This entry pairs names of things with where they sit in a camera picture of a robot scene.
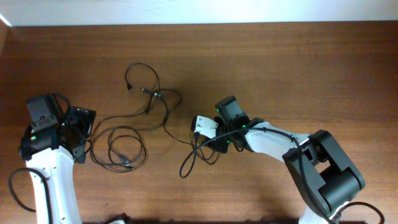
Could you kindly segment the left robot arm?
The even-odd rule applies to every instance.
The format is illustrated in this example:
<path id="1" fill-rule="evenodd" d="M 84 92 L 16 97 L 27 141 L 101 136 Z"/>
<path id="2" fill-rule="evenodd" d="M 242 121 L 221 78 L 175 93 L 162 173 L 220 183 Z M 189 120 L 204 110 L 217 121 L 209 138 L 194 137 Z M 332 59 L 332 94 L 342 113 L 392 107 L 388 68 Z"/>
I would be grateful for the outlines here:
<path id="1" fill-rule="evenodd" d="M 73 166 L 86 159 L 85 147 L 96 112 L 60 102 L 59 93 L 27 100 L 32 119 L 19 146 L 34 186 L 38 223 L 81 223 L 73 184 Z"/>

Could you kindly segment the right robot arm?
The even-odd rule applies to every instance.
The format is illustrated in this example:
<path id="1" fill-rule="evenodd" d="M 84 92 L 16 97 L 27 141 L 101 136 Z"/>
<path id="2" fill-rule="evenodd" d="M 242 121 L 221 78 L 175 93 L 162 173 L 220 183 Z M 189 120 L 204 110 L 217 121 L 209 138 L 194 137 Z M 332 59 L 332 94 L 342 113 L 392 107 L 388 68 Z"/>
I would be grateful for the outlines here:
<path id="1" fill-rule="evenodd" d="M 233 144 L 237 150 L 283 162 L 307 205 L 299 223 L 338 223 L 338 210 L 364 189 L 363 175 L 328 131 L 298 134 L 250 119 L 234 96 L 217 102 L 215 108 L 218 116 L 211 123 L 215 130 L 207 146 L 226 152 Z"/>

